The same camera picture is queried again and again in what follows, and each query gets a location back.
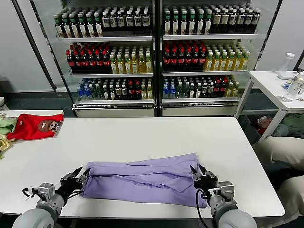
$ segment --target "green cloth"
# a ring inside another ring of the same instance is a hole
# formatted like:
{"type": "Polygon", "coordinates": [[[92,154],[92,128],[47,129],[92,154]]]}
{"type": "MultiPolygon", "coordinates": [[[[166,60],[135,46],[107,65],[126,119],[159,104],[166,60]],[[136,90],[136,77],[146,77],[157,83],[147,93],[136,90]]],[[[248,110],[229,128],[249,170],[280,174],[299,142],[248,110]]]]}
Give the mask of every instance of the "green cloth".
{"type": "Polygon", "coordinates": [[[17,123],[16,117],[0,117],[0,134],[8,134],[15,130],[17,123]]]}

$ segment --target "bottle cap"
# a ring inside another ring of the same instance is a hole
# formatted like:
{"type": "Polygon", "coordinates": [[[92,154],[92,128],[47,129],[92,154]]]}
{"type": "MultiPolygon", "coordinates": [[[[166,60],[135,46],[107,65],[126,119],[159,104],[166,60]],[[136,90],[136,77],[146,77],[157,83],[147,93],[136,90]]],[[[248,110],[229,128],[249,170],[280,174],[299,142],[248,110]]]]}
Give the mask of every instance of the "bottle cap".
{"type": "Polygon", "coordinates": [[[288,59],[294,59],[295,58],[295,54],[293,54],[293,53],[286,53],[286,57],[288,59]]]}

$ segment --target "display cooler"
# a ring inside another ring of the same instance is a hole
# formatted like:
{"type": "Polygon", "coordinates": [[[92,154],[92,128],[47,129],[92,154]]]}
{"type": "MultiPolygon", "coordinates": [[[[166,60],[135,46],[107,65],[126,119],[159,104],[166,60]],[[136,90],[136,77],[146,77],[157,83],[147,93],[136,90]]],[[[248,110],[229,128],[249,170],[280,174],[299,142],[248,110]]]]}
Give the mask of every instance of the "display cooler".
{"type": "Polygon", "coordinates": [[[233,115],[278,2],[31,0],[78,117],[233,115]]]}

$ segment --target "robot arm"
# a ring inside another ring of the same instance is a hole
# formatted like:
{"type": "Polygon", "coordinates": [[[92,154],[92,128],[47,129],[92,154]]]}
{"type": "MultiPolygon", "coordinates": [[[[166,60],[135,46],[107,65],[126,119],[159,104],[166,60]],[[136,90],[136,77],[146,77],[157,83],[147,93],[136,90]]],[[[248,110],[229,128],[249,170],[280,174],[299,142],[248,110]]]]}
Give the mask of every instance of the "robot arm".
{"type": "Polygon", "coordinates": [[[207,200],[211,207],[211,214],[215,218],[218,228],[257,228],[255,220],[246,212],[238,209],[237,202],[233,200],[234,185],[229,181],[218,182],[218,178],[211,171],[199,165],[195,170],[190,166],[194,187],[197,189],[196,202],[199,218],[203,225],[207,227],[200,215],[198,196],[207,200]]]}
{"type": "Polygon", "coordinates": [[[23,189],[23,193],[28,197],[38,195],[40,200],[35,209],[31,209],[20,215],[14,222],[13,228],[53,228],[61,209],[66,205],[67,200],[81,193],[83,185],[86,183],[90,169],[86,170],[79,178],[82,167],[73,173],[68,173],[60,180],[60,188],[55,191],[55,186],[43,183],[39,187],[29,187],[23,189]]]}

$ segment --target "purple shirt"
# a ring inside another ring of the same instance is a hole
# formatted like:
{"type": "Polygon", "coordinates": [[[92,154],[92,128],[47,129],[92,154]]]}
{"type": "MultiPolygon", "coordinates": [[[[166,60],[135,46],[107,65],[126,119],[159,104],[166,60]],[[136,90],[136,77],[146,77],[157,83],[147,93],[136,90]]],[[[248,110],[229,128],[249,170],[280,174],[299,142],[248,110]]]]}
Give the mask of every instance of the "purple shirt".
{"type": "MultiPolygon", "coordinates": [[[[82,196],[195,207],[190,165],[198,166],[195,153],[130,163],[89,162],[91,170],[82,196]]],[[[199,198],[199,206],[206,207],[206,201],[199,198]]]]}

